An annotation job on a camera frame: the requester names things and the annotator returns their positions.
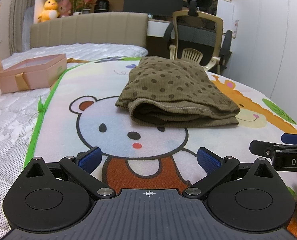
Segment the brown polka dot garment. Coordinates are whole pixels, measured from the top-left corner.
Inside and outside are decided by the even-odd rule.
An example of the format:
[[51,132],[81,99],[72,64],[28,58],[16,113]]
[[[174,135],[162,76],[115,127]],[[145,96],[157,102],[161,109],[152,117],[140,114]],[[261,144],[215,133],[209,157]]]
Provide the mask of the brown polka dot garment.
[[129,72],[116,106],[136,124],[156,127],[237,125],[240,113],[200,65],[153,56]]

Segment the cartoon animal play mat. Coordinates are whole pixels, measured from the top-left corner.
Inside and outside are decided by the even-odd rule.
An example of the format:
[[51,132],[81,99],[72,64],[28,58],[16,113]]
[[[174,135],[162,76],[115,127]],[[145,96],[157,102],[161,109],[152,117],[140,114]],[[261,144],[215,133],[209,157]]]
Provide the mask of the cartoon animal play mat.
[[123,188],[183,190],[205,176],[204,146],[251,159],[252,140],[297,134],[297,124],[260,92],[160,57],[92,62],[68,71],[52,89],[28,158],[57,161],[98,146],[97,178]]

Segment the white quilted mattress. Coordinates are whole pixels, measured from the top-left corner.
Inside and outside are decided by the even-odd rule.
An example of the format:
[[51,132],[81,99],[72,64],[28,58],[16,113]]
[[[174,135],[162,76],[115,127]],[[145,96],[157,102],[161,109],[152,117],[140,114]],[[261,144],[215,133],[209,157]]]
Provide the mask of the white quilted mattress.
[[[148,51],[140,46],[123,44],[71,44],[32,48],[14,53],[2,61],[4,69],[25,59],[65,54],[67,58],[95,61],[108,57],[142,57]],[[0,238],[9,230],[3,213],[3,199],[22,172],[32,133],[38,118],[38,103],[44,103],[49,88],[2,94],[0,90]]]

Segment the pink gift box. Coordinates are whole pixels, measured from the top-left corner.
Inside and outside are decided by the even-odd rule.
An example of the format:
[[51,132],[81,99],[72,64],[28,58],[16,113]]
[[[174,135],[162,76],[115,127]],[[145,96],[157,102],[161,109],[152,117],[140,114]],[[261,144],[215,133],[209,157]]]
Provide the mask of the pink gift box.
[[65,70],[65,54],[26,59],[0,72],[1,93],[48,88]]

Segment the beige mesh office chair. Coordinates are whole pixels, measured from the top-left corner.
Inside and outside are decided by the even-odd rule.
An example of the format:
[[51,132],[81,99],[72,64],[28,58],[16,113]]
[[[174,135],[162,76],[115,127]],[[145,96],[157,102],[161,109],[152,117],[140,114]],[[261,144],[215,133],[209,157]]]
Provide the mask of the beige mesh office chair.
[[223,20],[206,11],[213,0],[186,0],[184,9],[172,14],[163,39],[170,59],[200,64],[220,74],[230,56],[232,31],[223,32]]

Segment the white board on desk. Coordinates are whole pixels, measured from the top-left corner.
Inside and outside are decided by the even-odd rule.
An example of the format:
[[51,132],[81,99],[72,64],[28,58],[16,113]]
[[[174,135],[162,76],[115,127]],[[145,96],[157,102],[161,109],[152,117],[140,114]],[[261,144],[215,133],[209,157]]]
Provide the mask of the white board on desk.
[[236,38],[238,20],[234,18],[234,4],[229,0],[217,0],[216,16],[223,20],[223,34],[232,31],[232,38]]

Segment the beige upholstered headboard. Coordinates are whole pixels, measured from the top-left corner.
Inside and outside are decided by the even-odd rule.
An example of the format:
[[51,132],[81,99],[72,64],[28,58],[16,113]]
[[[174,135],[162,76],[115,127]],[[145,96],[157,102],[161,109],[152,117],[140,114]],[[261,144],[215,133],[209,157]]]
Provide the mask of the beige upholstered headboard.
[[148,15],[133,12],[101,12],[67,16],[33,24],[30,48],[71,44],[128,44],[145,47]]

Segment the white desk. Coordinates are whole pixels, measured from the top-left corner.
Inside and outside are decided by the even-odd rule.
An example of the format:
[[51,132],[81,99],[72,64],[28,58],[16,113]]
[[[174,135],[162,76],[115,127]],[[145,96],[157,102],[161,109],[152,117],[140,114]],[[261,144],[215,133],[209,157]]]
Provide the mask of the white desk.
[[147,36],[163,38],[164,33],[170,23],[171,22],[168,22],[168,21],[158,21],[158,20],[149,19]]

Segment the yellow duck plush toy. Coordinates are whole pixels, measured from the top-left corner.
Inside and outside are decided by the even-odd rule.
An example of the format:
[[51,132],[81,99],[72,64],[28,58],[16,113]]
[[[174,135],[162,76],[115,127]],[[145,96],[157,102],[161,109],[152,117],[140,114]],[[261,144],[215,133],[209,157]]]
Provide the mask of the yellow duck plush toy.
[[44,7],[40,15],[38,16],[38,22],[46,22],[59,17],[60,13],[58,9],[58,3],[56,0],[47,0],[44,3]]

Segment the pink plush toy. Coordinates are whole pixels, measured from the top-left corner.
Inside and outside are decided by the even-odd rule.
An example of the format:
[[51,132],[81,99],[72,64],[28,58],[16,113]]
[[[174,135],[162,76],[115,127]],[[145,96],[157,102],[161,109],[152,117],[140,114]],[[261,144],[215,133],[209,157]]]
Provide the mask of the pink plush toy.
[[60,13],[60,17],[70,16],[72,13],[72,3],[70,0],[61,0],[58,3],[58,12]]

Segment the potted plant with flowers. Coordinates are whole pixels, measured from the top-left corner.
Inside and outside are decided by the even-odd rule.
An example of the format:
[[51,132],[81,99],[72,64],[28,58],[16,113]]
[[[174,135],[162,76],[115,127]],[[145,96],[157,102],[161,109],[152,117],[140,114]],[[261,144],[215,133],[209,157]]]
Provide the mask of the potted plant with flowers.
[[90,14],[95,0],[73,0],[73,15]]

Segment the black kettle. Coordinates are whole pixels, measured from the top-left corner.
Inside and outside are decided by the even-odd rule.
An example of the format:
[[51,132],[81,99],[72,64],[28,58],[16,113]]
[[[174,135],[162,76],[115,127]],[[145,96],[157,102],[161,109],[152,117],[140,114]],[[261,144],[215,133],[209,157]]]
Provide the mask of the black kettle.
[[108,0],[97,0],[94,5],[94,13],[109,12],[110,2]]

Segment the black computer monitor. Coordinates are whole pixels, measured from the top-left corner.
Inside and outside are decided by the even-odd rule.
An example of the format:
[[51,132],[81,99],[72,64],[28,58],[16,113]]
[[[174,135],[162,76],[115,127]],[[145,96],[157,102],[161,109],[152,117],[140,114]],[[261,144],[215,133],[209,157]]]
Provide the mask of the black computer monitor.
[[171,17],[181,10],[183,0],[124,0],[123,12],[137,12],[153,16]]

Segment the grey window curtain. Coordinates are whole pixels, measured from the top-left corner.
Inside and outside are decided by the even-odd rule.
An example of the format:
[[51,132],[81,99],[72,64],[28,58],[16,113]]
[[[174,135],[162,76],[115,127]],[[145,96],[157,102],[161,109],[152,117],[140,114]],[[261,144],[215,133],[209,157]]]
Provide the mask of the grey window curtain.
[[9,49],[10,54],[22,51],[22,29],[24,14],[32,7],[35,0],[11,0],[9,14]]

